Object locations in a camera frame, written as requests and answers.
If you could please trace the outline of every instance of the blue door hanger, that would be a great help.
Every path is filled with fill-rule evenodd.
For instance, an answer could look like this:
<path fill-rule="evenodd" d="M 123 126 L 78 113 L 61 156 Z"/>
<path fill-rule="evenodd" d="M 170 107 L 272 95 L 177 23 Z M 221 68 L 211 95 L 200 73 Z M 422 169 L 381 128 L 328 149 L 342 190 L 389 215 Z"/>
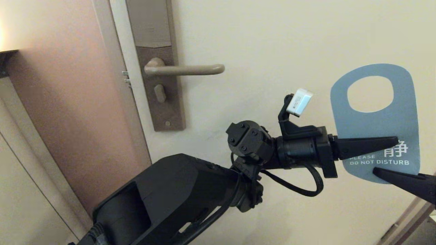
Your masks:
<path fill-rule="evenodd" d="M 392 83 L 394 99 L 376 112 L 359 112 L 348 102 L 348 88 L 357 80 L 381 76 Z M 415 89 L 410 73 L 391 64 L 357 68 L 341 77 L 332 87 L 330 100 L 339 138 L 397 136 L 395 147 L 343 160 L 347 172 L 376 183 L 387 184 L 372 174 L 374 167 L 407 174 L 419 173 L 418 115 Z"/>

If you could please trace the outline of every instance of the white door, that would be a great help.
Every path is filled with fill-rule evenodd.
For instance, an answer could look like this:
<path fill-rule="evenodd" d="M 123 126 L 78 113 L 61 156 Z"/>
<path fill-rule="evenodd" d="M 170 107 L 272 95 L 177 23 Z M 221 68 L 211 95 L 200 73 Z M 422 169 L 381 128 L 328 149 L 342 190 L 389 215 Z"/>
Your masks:
<path fill-rule="evenodd" d="M 336 133 L 330 88 L 347 72 L 391 63 L 412 75 L 418 106 L 421 172 L 436 169 L 434 149 L 436 3 L 422 1 L 173 0 L 180 65 L 225 64 L 215 76 L 181 78 L 187 127 L 153 130 L 124 1 L 111 1 L 151 159 L 185 153 L 230 167 L 227 127 L 253 120 L 279 136 L 277 114 L 286 94 L 315 93 L 297 125 Z M 366 87 L 368 101 L 377 88 Z M 230 209 L 193 244 L 376 243 L 412 201 L 392 185 L 349 175 L 325 180 L 317 197 L 304 197 L 264 177 L 263 203 Z M 289 182 L 313 188 L 304 169 L 278 170 Z"/>

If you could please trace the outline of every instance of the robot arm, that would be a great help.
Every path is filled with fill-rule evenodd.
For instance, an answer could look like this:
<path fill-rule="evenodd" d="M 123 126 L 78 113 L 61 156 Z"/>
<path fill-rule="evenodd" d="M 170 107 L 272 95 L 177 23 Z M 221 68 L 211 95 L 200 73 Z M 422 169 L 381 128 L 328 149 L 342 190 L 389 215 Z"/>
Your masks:
<path fill-rule="evenodd" d="M 324 187 L 315 167 L 323 170 L 325 178 L 337 178 L 334 161 L 398 143 L 395 136 L 339 139 L 324 126 L 298 127 L 289 121 L 289 115 L 299 116 L 310 96 L 300 90 L 296 96 L 286 96 L 279 113 L 282 135 L 277 138 L 253 121 L 232 123 L 226 131 L 232 152 L 230 169 L 184 154 L 157 161 L 94 210 L 95 225 L 78 245 L 185 245 L 229 207 L 246 212 L 261 203 L 259 173 L 313 197 Z M 268 172 L 297 167 L 311 172 L 315 191 L 303 190 Z M 180 232 L 187 223 L 191 224 Z"/>

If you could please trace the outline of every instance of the lever handle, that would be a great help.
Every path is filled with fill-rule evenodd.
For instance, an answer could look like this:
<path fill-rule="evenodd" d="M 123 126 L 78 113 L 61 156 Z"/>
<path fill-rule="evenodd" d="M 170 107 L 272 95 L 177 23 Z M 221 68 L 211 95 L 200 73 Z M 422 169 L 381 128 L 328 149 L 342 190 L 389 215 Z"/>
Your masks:
<path fill-rule="evenodd" d="M 215 75 L 223 73 L 225 66 L 216 65 L 187 65 L 187 66 L 166 66 L 161 58 L 152 58 L 144 66 L 145 74 L 148 76 L 185 76 L 185 75 Z"/>

